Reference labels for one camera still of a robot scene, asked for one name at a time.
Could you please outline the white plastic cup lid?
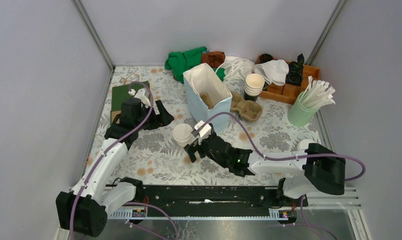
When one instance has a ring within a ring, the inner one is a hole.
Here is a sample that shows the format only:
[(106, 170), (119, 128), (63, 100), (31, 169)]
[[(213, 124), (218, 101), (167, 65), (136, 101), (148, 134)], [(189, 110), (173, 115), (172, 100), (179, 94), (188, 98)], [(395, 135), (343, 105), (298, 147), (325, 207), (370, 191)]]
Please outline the white plastic cup lid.
[(192, 127), (189, 124), (186, 124), (186, 123), (178, 124), (173, 129), (172, 136), (173, 136), (174, 139), (193, 138)]

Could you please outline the light blue paper bag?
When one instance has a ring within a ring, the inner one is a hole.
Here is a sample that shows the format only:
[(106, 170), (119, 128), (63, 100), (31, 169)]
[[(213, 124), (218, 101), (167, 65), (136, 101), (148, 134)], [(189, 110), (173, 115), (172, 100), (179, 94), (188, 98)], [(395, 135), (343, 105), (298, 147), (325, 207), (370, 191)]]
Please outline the light blue paper bag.
[(211, 120), (215, 132), (228, 128), (232, 95), (215, 71), (206, 63), (183, 73), (188, 109), (197, 121), (206, 122), (215, 114), (224, 112)]

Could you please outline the white paper coffee cup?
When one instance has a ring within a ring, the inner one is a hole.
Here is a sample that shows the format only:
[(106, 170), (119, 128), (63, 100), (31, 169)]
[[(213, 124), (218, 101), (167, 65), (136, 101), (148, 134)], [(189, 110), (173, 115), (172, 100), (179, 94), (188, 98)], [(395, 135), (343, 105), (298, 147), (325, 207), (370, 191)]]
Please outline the white paper coffee cup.
[(187, 138), (187, 139), (178, 139), (178, 138), (175, 138), (174, 140), (175, 140), (175, 141), (177, 142), (177, 144), (178, 144), (179, 146), (181, 146), (182, 148), (184, 148), (186, 145), (192, 144), (193, 141), (194, 141), (194, 139), (193, 139), (192, 137), (189, 137), (189, 138)]

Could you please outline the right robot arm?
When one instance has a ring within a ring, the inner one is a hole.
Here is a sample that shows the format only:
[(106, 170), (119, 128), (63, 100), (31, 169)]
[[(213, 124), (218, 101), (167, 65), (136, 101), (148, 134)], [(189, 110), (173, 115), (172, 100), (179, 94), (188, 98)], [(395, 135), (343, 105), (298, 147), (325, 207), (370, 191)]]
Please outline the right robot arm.
[(345, 192), (345, 159), (318, 143), (311, 143), (304, 150), (259, 154), (233, 147), (215, 133), (212, 124), (203, 126), (203, 121), (191, 135), (194, 140), (184, 149), (192, 162), (199, 154), (239, 177), (286, 174), (279, 180), (275, 193), (277, 203), (282, 206), (312, 192), (335, 196)]

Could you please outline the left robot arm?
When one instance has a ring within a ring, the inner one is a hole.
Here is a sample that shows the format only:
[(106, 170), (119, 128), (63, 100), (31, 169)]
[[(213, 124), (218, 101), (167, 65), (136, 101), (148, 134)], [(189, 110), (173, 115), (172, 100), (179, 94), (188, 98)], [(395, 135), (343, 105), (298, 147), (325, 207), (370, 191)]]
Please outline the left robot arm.
[(174, 120), (160, 101), (156, 102), (160, 113), (155, 113), (149, 86), (143, 84), (139, 90), (130, 89), (129, 94), (131, 97), (122, 103), (120, 114), (106, 131), (96, 161), (69, 192), (62, 191), (56, 197), (60, 227), (69, 230), (71, 237), (80, 233), (95, 238), (102, 233), (107, 218), (121, 206), (148, 201), (142, 181), (129, 177), (104, 192), (113, 170), (137, 140), (139, 132), (167, 126)]

